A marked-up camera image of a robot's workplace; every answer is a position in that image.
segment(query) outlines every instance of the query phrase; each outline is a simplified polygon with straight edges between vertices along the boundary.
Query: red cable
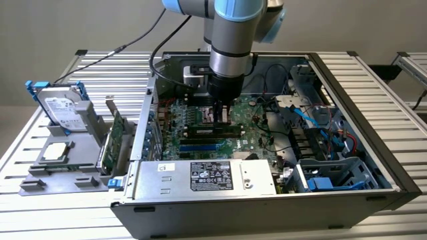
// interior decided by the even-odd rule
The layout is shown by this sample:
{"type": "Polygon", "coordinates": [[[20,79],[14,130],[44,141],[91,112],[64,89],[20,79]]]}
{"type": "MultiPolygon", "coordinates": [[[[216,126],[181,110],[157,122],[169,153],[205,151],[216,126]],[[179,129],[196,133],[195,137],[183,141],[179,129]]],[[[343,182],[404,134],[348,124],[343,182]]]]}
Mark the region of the red cable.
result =
{"type": "Polygon", "coordinates": [[[348,136],[348,137],[351,138],[351,140],[352,140],[352,150],[351,150],[351,152],[352,152],[352,154],[355,154],[355,153],[356,153],[356,148],[357,148],[357,140],[356,140],[355,136],[351,135],[348,132],[347,132],[347,136],[348,136]]]}

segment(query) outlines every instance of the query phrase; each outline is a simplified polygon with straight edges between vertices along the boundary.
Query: metal frame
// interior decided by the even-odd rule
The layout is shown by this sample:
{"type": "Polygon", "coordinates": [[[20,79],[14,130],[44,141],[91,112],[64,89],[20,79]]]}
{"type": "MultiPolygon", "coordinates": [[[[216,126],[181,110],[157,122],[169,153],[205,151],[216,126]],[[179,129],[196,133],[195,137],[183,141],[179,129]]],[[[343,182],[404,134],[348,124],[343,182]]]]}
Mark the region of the metal frame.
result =
{"type": "MultiPolygon", "coordinates": [[[[104,56],[107,52],[89,52],[88,55],[104,56]]],[[[379,89],[376,75],[368,74],[363,67],[363,62],[356,60],[345,52],[317,52],[321,61],[331,70],[336,80],[344,88],[356,107],[360,109],[367,121],[372,125],[379,137],[385,142],[387,147],[392,151],[397,161],[419,188],[427,193],[427,157],[424,152],[419,152],[420,146],[405,146],[405,152],[400,152],[401,148],[396,145],[407,143],[417,143],[425,140],[425,134],[413,124],[407,116],[407,111],[401,111],[403,106],[395,103],[397,97],[387,95],[379,89]]],[[[124,52],[111,59],[111,64],[123,64],[117,71],[128,71],[125,65],[135,63],[145,63],[148,53],[124,52]]],[[[85,56],[88,61],[97,57],[85,56]]],[[[75,59],[67,68],[68,72],[75,68],[75,59]]],[[[99,80],[87,80],[87,84],[115,84],[115,80],[103,80],[108,78],[101,73],[93,74],[93,78],[99,80]]],[[[136,78],[129,75],[115,75],[119,81],[127,81],[133,84],[127,78],[136,78]]],[[[96,94],[108,94],[103,86],[92,87],[88,91],[97,92],[96,94]]],[[[128,110],[129,108],[140,108],[143,101],[132,94],[127,94],[128,103],[121,102],[119,109],[127,112],[128,118],[132,121],[137,120],[139,113],[128,110]]],[[[101,106],[97,106],[96,111],[105,114],[101,106]]],[[[73,239],[132,239],[127,229],[116,219],[109,208],[107,207],[112,199],[119,199],[119,192],[96,192],[96,193],[76,193],[57,194],[47,196],[20,197],[16,193],[21,178],[20,175],[27,172],[27,164],[14,164],[14,161],[21,161],[23,157],[29,161],[29,155],[20,155],[23,148],[31,148],[37,144],[37,138],[45,134],[47,118],[40,115],[41,110],[37,109],[32,115],[25,127],[23,128],[16,140],[13,141],[6,153],[0,160],[0,238],[1,239],[56,239],[64,236],[72,236],[73,239]],[[61,216],[61,221],[52,219],[61,216]]],[[[427,197],[419,196],[407,205],[396,211],[380,211],[373,216],[363,220],[351,229],[317,230],[317,231],[297,231],[277,232],[257,235],[233,235],[220,236],[209,239],[343,239],[357,238],[363,240],[419,240],[427,237],[427,197]]],[[[283,224],[292,221],[292,215],[281,216],[283,224]]]]}
{"type": "Polygon", "coordinates": [[[392,65],[397,65],[427,89],[427,52],[397,52],[392,65]]]}
{"type": "Polygon", "coordinates": [[[379,158],[380,162],[383,163],[387,169],[387,172],[391,174],[392,179],[396,182],[396,185],[399,186],[400,190],[407,191],[408,193],[404,196],[404,198],[400,199],[401,201],[395,203],[395,206],[389,206],[393,210],[397,207],[400,207],[403,203],[407,203],[409,200],[412,200],[421,194],[420,189],[413,183],[413,180],[411,179],[409,175],[404,171],[396,157],[387,148],[379,134],[373,130],[369,122],[367,121],[364,115],[356,107],[356,104],[353,103],[352,99],[345,93],[344,88],[337,82],[329,69],[324,65],[319,55],[315,53],[311,57],[313,60],[312,63],[316,66],[315,69],[319,71],[320,76],[323,76],[323,79],[320,79],[323,86],[328,90],[328,94],[332,97],[332,99],[335,96],[333,102],[339,106],[339,109],[344,110],[341,111],[344,116],[348,115],[349,118],[347,118],[347,120],[352,121],[352,124],[355,125],[353,130],[356,132],[360,132],[363,136],[360,137],[360,135],[357,134],[360,141],[365,141],[367,143],[363,143],[363,145],[372,149],[376,157],[379,158]]]}

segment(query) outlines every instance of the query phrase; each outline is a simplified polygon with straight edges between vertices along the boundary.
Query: warning label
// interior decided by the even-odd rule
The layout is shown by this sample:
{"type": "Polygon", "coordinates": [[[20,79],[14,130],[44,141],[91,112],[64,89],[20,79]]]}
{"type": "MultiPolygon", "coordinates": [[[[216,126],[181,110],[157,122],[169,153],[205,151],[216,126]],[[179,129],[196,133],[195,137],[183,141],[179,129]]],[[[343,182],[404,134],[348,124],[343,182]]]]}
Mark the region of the warning label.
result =
{"type": "Polygon", "coordinates": [[[233,190],[229,161],[192,162],[189,178],[189,187],[195,192],[233,190]]]}

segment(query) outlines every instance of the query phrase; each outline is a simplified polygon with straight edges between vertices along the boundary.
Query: blue latch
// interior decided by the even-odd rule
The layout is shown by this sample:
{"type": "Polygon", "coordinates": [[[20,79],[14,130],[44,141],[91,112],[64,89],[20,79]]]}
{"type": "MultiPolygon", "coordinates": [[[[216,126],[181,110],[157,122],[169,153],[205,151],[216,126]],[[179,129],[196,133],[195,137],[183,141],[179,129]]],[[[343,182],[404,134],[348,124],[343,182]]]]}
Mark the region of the blue latch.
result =
{"type": "Polygon", "coordinates": [[[37,102],[39,99],[37,99],[37,95],[36,95],[35,90],[33,90],[33,81],[28,80],[25,82],[25,89],[27,89],[28,93],[31,94],[32,99],[37,102]]]}
{"type": "Polygon", "coordinates": [[[365,185],[363,181],[359,181],[351,186],[332,186],[332,182],[328,177],[312,177],[307,180],[307,184],[308,189],[312,192],[360,190],[365,185]]]}
{"type": "Polygon", "coordinates": [[[107,187],[109,189],[120,189],[123,187],[121,186],[121,179],[109,179],[107,187]]]}
{"type": "Polygon", "coordinates": [[[80,81],[77,81],[75,83],[75,85],[79,87],[83,100],[88,101],[89,100],[89,96],[88,96],[85,85],[80,81]]]}

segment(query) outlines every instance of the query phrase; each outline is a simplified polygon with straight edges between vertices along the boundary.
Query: light blue joint cover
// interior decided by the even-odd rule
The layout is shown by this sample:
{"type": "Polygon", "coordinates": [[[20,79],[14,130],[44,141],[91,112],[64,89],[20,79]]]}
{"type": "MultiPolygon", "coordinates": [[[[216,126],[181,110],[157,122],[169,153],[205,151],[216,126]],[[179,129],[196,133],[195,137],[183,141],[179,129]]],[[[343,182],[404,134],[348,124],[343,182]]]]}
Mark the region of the light blue joint cover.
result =
{"type": "Polygon", "coordinates": [[[161,0],[161,2],[167,10],[176,12],[179,14],[184,14],[180,7],[179,0],[161,0]]]}
{"type": "Polygon", "coordinates": [[[264,3],[264,0],[215,0],[215,11],[228,21],[244,22],[261,14],[264,3]]]}
{"type": "Polygon", "coordinates": [[[45,89],[48,86],[51,85],[51,83],[48,81],[37,81],[32,87],[35,89],[45,89]]]}
{"type": "Polygon", "coordinates": [[[285,13],[287,13],[287,10],[281,9],[281,12],[279,13],[279,17],[277,17],[273,25],[271,26],[271,29],[267,32],[264,38],[260,41],[261,43],[264,43],[264,44],[272,44],[273,43],[275,38],[276,38],[277,33],[279,33],[279,30],[280,30],[280,27],[281,27],[283,20],[285,19],[285,13]]]}

